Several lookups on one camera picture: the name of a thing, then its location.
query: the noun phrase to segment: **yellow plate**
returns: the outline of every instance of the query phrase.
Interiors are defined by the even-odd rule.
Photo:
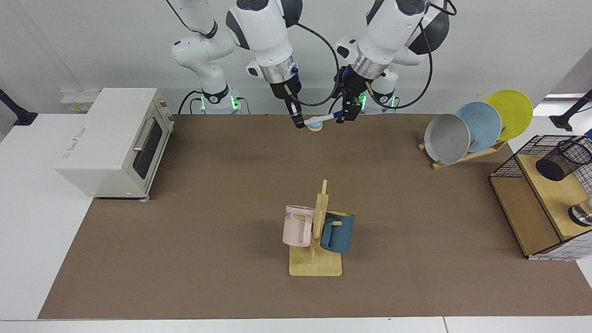
[[[532,121],[532,103],[528,96],[518,90],[498,91],[489,96],[485,102],[496,108],[500,114],[505,128],[500,135],[500,140],[514,139],[524,133]]]

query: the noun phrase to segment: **pink mug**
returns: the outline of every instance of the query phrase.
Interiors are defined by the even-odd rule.
[[[284,243],[305,248],[312,244],[314,209],[286,206],[284,217]]]

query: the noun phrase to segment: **black stand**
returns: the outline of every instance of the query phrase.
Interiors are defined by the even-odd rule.
[[[570,118],[578,113],[586,104],[588,104],[592,100],[592,90],[590,90],[586,95],[580,98],[574,106],[572,106],[566,113],[561,116],[550,116],[549,118],[557,127],[558,129],[564,129],[568,132],[573,132],[573,128],[570,125]]]
[[[29,112],[18,106],[2,89],[0,89],[0,100],[17,115],[18,119],[14,122],[13,126],[29,126],[37,118],[37,113]]]

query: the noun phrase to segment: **mug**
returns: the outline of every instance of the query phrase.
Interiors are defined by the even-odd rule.
[[[354,215],[328,210],[325,215],[321,247],[335,253],[347,253],[352,242]]]
[[[302,206],[286,206],[284,217],[284,243],[305,248],[313,240],[314,209]]]

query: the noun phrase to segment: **brown tabletop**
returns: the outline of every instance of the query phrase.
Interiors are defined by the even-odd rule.
[[[434,171],[432,116],[295,130],[288,116],[179,116],[151,200],[94,200],[39,318],[592,315],[575,262],[523,258],[487,177]],[[287,204],[356,215],[343,276],[290,277]]]

